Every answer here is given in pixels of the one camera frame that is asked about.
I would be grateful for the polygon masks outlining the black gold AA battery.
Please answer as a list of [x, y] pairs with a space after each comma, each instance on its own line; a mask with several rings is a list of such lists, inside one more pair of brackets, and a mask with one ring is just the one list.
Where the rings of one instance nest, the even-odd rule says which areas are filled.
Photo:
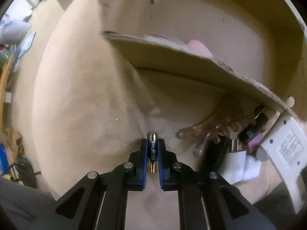
[[148, 142], [148, 171], [150, 173], [157, 172], [157, 141], [158, 135], [156, 133], [150, 132], [147, 135], [147, 142]]

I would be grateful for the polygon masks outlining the pink heart-shaped massager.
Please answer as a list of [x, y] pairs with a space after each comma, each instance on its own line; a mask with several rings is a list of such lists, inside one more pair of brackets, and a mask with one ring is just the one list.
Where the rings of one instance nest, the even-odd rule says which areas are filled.
[[212, 53], [209, 51], [209, 49], [207, 49], [206, 46], [204, 46], [204, 44], [198, 40], [190, 40], [187, 43], [188, 46], [190, 46], [191, 48], [195, 49], [200, 55], [206, 57], [206, 58], [212, 58], [213, 55]]

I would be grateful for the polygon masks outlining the white plug charger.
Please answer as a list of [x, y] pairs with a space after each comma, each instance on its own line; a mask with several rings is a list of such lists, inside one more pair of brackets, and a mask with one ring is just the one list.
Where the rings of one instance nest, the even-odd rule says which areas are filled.
[[229, 150], [218, 168], [218, 174], [233, 185], [257, 178], [260, 175], [261, 165], [261, 161], [243, 150], [239, 140], [231, 140]]

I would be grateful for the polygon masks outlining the black lipstick tube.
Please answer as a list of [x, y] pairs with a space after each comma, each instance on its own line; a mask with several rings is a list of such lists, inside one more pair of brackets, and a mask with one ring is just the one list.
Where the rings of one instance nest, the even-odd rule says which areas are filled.
[[243, 144], [248, 144], [253, 140], [268, 121], [268, 117], [264, 113], [265, 105], [260, 105], [255, 109], [254, 122], [250, 123], [241, 133], [239, 133], [239, 140]]

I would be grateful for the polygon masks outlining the white power adapter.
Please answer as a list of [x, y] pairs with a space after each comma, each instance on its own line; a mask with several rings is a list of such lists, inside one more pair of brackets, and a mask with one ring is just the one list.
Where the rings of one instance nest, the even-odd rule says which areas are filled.
[[260, 146], [283, 179], [295, 213], [306, 204], [306, 135], [298, 122], [283, 112]]

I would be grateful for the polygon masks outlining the wooden chair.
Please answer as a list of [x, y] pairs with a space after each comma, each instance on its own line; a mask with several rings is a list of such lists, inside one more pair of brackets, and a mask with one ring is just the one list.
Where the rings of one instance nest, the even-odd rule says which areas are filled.
[[0, 126], [1, 126], [1, 131], [3, 130], [3, 118], [4, 118], [4, 103], [6, 102], [6, 87], [8, 83], [8, 76], [10, 73], [10, 70], [12, 68], [12, 63], [14, 60], [14, 55], [11, 55], [7, 62], [4, 64], [3, 67], [3, 72], [1, 75], [1, 82], [0, 82], [0, 87], [1, 87], [1, 104], [0, 104]]

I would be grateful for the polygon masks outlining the brown cardboard box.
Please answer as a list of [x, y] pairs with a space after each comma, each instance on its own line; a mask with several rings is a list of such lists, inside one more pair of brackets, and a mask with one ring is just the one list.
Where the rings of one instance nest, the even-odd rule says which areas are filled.
[[[102, 33], [135, 68], [185, 76], [306, 120], [306, 23], [291, 0], [112, 0]], [[198, 40], [212, 53], [187, 45]]]

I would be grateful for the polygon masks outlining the bathroom scale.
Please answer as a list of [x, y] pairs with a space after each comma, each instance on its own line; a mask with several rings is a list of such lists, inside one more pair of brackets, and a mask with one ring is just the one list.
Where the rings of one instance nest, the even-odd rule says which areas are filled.
[[24, 54], [32, 47], [36, 32], [31, 33], [21, 44], [18, 59], [22, 58]]

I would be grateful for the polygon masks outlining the grey plastic bag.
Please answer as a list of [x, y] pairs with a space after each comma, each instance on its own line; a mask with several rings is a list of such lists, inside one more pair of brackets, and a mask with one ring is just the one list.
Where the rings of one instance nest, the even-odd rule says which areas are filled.
[[27, 34], [30, 24], [4, 16], [1, 19], [1, 44], [14, 45]]

